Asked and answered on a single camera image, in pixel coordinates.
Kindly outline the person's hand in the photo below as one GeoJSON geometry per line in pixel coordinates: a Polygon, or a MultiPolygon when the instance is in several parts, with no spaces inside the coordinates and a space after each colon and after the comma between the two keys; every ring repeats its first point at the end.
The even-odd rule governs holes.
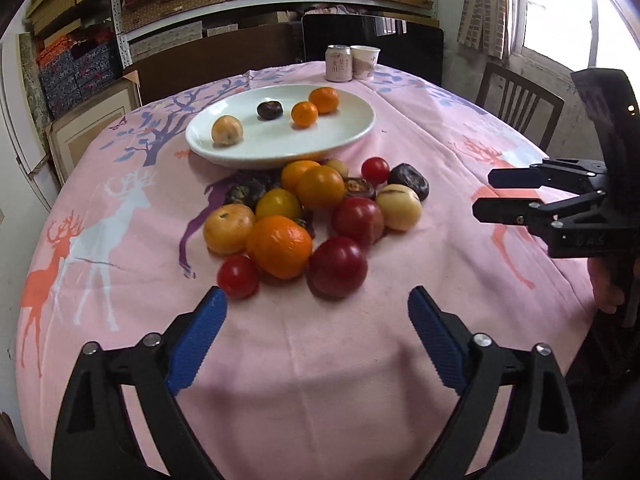
{"type": "Polygon", "coordinates": [[[591,258],[588,260],[588,272],[596,306],[607,314],[614,314],[624,303],[625,295],[613,283],[610,268],[603,259],[591,258]]]}

